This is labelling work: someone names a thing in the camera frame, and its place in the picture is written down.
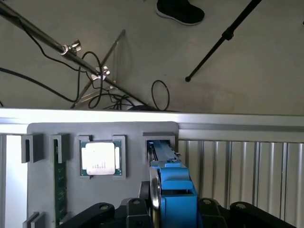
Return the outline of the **chrome light stand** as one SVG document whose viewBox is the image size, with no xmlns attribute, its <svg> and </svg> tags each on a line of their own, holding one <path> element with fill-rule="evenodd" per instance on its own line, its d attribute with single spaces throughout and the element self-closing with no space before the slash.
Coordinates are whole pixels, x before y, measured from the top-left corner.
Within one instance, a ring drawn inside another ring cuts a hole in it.
<svg viewBox="0 0 304 228">
<path fill-rule="evenodd" d="M 104 57 L 103 61 L 100 61 L 99 58 L 96 58 L 98 63 L 98 69 L 94 68 L 90 64 L 84 61 L 84 59 L 77 56 L 77 52 L 81 50 L 81 44 L 80 41 L 77 40 L 72 45 L 61 45 L 57 41 L 55 41 L 52 37 L 47 35 L 45 32 L 40 30 L 38 27 L 36 27 L 34 24 L 32 24 L 30 21 L 28 21 L 26 18 L 21 16 L 19 13 L 17 13 L 15 10 L 13 10 L 11 7 L 6 5 L 3 1 L 0 0 L 0 16 L 15 25 L 16 27 L 23 30 L 40 48 L 40 51 L 42 54 L 55 62 L 64 64 L 65 66 L 69 67 L 70 69 L 73 69 L 70 65 L 59 61 L 57 59 L 51 58 L 44 52 L 41 45 L 38 43 L 38 41 L 41 41 L 42 43 L 46 44 L 48 47 L 52 48 L 53 50 L 57 51 L 60 56 L 63 58 L 74 62 L 78 65 L 78 69 L 75 69 L 75 71 L 81 73 L 81 69 L 85 69 L 86 72 L 90 72 L 92 75 L 95 75 L 97 79 L 100 79 L 101 86 L 99 88 L 100 95 L 102 95 L 102 89 L 103 89 L 103 82 L 106 82 L 110 86 L 115 87 L 122 93 L 126 94 L 127 96 L 133 98 L 137 102 L 141 103 L 142 105 L 147 105 L 144 101 L 140 100 L 136 96 L 132 95 L 122 87 L 118 86 L 115 82 L 111 81 L 107 78 L 109 75 L 109 70 L 104 66 L 104 63 L 107 61 L 108 57 L 112 53 L 112 51 L 115 49 L 116 45 L 118 44 L 121 37 L 125 34 L 125 30 L 122 30 L 118 38 L 115 40 L 114 44 L 111 46 L 109 52 Z"/>
</svg>

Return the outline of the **green RAM stick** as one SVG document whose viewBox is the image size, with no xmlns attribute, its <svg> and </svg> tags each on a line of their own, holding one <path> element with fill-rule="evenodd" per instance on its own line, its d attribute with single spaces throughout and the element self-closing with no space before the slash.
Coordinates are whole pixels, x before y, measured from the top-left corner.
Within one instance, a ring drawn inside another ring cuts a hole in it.
<svg viewBox="0 0 304 228">
<path fill-rule="evenodd" d="M 60 225 L 67 214 L 67 182 L 66 164 L 59 163 L 58 139 L 53 140 L 54 151 L 54 203 L 55 203 L 55 227 Z"/>
</svg>

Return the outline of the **black tripod leg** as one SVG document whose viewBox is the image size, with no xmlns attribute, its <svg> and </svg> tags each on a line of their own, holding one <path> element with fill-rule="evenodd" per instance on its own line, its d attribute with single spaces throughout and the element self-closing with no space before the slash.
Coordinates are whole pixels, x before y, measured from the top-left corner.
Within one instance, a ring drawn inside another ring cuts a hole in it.
<svg viewBox="0 0 304 228">
<path fill-rule="evenodd" d="M 185 77 L 186 82 L 190 82 L 194 75 L 200 70 L 200 68 L 209 60 L 209 58 L 216 52 L 216 50 L 224 43 L 229 41 L 234 36 L 234 31 L 237 27 L 247 18 L 247 16 L 258 6 L 262 0 L 251 0 L 244 10 L 239 14 L 235 21 L 222 33 L 220 39 L 206 54 L 206 56 L 199 62 L 195 69 L 190 73 L 189 76 Z"/>
</svg>

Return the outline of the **black shoe white sole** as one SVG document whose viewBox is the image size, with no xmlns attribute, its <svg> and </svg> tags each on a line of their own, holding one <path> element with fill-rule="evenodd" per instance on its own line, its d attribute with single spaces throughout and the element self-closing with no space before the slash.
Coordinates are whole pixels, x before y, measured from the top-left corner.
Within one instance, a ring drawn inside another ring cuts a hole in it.
<svg viewBox="0 0 304 228">
<path fill-rule="evenodd" d="M 200 24 L 205 12 L 189 0 L 157 0 L 155 12 L 159 17 L 172 19 L 185 26 Z"/>
</svg>

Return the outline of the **grey parts rack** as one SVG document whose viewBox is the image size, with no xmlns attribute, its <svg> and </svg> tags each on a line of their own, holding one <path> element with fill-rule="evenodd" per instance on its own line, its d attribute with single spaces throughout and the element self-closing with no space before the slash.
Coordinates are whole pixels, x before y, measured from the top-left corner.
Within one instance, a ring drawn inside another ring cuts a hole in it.
<svg viewBox="0 0 304 228">
<path fill-rule="evenodd" d="M 27 219 L 22 228 L 56 228 L 54 203 L 54 147 L 66 164 L 66 222 L 88 207 L 106 202 L 115 208 L 136 198 L 142 181 L 149 180 L 148 140 L 167 140 L 176 146 L 174 122 L 32 123 L 21 138 L 21 161 L 28 166 Z M 80 141 L 122 142 L 122 176 L 81 176 Z"/>
</svg>

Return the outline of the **silver CPU chip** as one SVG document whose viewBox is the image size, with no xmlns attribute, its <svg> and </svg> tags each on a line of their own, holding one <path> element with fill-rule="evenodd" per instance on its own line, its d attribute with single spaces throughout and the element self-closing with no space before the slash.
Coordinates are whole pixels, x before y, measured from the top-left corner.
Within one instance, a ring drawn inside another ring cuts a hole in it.
<svg viewBox="0 0 304 228">
<path fill-rule="evenodd" d="M 84 141 L 80 143 L 81 176 L 122 176 L 122 142 Z"/>
</svg>

